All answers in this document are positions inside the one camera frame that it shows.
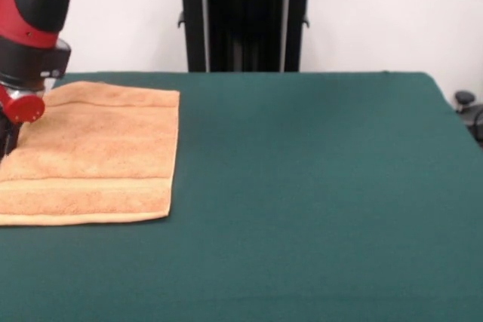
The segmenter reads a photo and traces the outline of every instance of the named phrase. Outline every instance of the black stand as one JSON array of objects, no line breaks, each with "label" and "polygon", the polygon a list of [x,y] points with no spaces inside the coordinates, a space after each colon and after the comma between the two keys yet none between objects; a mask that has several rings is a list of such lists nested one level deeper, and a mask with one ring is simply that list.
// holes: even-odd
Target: black stand
[{"label": "black stand", "polygon": [[307,0],[183,0],[190,72],[298,72]]}]

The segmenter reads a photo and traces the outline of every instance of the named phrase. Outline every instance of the white wall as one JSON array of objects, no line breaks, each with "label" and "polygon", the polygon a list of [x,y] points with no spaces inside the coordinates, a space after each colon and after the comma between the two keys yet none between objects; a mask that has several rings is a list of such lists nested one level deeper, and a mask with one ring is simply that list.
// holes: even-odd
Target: white wall
[{"label": "white wall", "polygon": [[[186,71],[181,0],[72,0],[69,71]],[[483,97],[483,0],[309,0],[302,71],[424,71]]]}]

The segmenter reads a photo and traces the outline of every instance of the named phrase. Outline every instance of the table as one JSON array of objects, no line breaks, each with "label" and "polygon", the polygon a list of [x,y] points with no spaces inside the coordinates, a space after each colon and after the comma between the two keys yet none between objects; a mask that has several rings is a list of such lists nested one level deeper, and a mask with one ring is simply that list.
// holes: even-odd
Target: table
[{"label": "table", "polygon": [[1,321],[483,320],[481,150],[422,73],[181,91],[167,219],[0,229]]}]

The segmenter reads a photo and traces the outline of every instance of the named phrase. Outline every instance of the orange towel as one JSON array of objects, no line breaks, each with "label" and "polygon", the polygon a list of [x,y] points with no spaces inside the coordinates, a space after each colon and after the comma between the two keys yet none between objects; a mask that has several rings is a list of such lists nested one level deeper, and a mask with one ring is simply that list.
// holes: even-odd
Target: orange towel
[{"label": "orange towel", "polygon": [[75,82],[45,96],[0,164],[0,225],[135,222],[167,216],[177,91]]}]

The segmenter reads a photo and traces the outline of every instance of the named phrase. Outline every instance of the towel hem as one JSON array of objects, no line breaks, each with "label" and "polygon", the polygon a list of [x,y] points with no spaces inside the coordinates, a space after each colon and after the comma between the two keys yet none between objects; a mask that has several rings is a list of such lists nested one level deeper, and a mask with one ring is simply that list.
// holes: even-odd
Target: towel hem
[{"label": "towel hem", "polygon": [[0,214],[0,225],[78,225],[91,223],[141,222],[168,216],[169,208],[150,213],[96,213],[80,215],[14,215]]}]

